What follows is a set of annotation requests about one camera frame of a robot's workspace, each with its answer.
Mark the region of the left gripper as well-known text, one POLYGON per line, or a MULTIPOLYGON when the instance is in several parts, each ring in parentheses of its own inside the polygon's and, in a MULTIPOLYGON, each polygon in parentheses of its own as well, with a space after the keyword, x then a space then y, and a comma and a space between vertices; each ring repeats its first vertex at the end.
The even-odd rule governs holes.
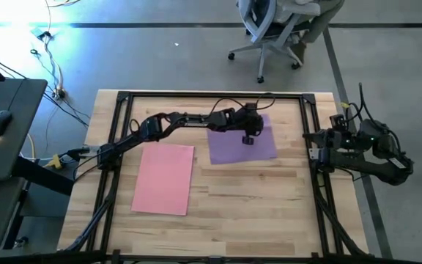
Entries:
MULTIPOLYGON (((232 129, 245 131, 245 136, 242 138, 243 144, 248 144, 250 136, 258 136, 264 127, 263 117, 258 113, 256 106, 243 106, 237 110, 232 117, 232 129)), ((249 145, 254 144, 254 138, 250 137, 249 145)))

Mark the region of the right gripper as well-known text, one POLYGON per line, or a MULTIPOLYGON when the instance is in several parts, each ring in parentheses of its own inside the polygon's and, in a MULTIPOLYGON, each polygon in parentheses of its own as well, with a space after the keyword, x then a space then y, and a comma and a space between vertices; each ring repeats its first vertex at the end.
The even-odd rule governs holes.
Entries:
POLYGON ((323 147, 337 149, 347 148, 347 131, 328 128, 316 133, 304 133, 303 138, 323 147))

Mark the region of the purple paper sheet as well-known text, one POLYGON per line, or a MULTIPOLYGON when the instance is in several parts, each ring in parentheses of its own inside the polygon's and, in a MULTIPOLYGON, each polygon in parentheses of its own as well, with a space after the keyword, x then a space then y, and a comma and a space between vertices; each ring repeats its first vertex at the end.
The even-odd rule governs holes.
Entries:
POLYGON ((262 118, 263 130, 254 137, 252 145, 243 144, 244 131, 224 133, 207 131, 211 164, 233 164, 276 158, 277 152, 270 117, 268 114, 262 114, 262 118))

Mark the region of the pink paper sheet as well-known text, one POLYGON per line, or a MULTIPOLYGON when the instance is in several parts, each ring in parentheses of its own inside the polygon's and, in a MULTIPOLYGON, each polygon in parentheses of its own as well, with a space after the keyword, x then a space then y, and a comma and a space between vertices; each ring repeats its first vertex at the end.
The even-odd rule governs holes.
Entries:
POLYGON ((143 147, 131 210, 184 216, 188 212, 194 147, 149 143, 143 147))

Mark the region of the grey office chair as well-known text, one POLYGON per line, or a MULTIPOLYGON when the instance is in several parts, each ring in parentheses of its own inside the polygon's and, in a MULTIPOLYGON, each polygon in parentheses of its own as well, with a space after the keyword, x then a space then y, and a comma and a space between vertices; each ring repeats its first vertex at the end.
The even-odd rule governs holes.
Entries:
POLYGON ((251 38, 251 44, 230 50, 228 59, 233 60, 239 52, 260 51, 257 82, 263 83, 264 61, 268 51, 283 54, 292 59, 292 68, 303 65, 292 46, 300 42, 310 27, 308 21, 298 23, 300 17, 318 16, 321 7, 314 0, 237 0, 237 9, 251 38))

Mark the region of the person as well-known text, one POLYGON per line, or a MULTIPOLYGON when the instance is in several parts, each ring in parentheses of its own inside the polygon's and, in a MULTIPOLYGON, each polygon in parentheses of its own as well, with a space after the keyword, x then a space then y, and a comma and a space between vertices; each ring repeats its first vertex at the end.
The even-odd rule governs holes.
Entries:
POLYGON ((320 14, 302 14, 293 28, 296 31, 298 26, 302 26, 305 22, 309 22, 309 25, 304 32, 297 33, 300 38, 299 42, 291 47, 292 51, 301 62, 301 64, 295 62, 292 65, 293 70, 298 69, 304 64, 304 54, 307 45, 309 43, 314 43, 317 40, 318 36, 323 33, 323 31, 327 28, 327 25, 330 23, 331 19, 343 7, 344 0, 276 0, 276 11, 273 21, 286 25, 288 24, 287 21, 289 19, 289 4, 298 4, 302 6, 310 3, 319 5, 320 14))

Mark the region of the yellow clamp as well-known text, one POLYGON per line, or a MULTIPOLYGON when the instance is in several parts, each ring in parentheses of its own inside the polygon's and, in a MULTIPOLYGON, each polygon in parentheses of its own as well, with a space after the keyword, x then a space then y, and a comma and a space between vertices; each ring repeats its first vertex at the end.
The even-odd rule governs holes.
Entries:
POLYGON ((59 155, 54 154, 52 159, 43 167, 44 168, 53 167, 54 169, 61 169, 63 167, 62 160, 59 155))

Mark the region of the grey power adapter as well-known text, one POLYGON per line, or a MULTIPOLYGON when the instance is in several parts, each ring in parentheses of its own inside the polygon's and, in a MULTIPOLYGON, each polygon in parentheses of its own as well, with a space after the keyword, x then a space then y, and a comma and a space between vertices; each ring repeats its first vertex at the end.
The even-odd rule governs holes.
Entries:
POLYGON ((30 32, 40 41, 46 41, 52 38, 52 34, 48 30, 43 31, 39 27, 34 27, 30 32))

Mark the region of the black desk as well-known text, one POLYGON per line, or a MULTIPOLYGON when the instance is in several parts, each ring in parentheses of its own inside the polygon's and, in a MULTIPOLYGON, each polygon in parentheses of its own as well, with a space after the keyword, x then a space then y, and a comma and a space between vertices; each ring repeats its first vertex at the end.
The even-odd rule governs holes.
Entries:
POLYGON ((67 196, 73 188, 72 180, 19 155, 46 87, 42 79, 0 81, 0 111, 12 113, 0 136, 0 246, 25 182, 67 196))

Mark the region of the black aluminium table frame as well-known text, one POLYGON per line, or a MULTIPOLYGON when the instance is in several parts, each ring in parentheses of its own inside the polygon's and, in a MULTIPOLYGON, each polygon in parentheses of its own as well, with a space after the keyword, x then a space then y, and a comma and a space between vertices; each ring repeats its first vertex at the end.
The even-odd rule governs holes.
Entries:
POLYGON ((213 165, 203 129, 176 130, 167 142, 194 147, 188 212, 185 216, 131 210, 142 149, 125 154, 115 172, 94 163, 81 167, 58 242, 66 249, 81 234, 103 197, 115 193, 87 249, 96 260, 138 264, 321 263, 346 260, 348 250, 316 207, 313 192, 323 191, 356 245, 367 250, 355 183, 346 172, 312 177, 303 134, 326 128, 337 112, 328 92, 282 92, 261 98, 256 92, 142 92, 101 90, 86 141, 102 144, 128 131, 131 119, 158 112, 207 114, 215 109, 257 102, 270 117, 277 157, 266 161, 213 165))

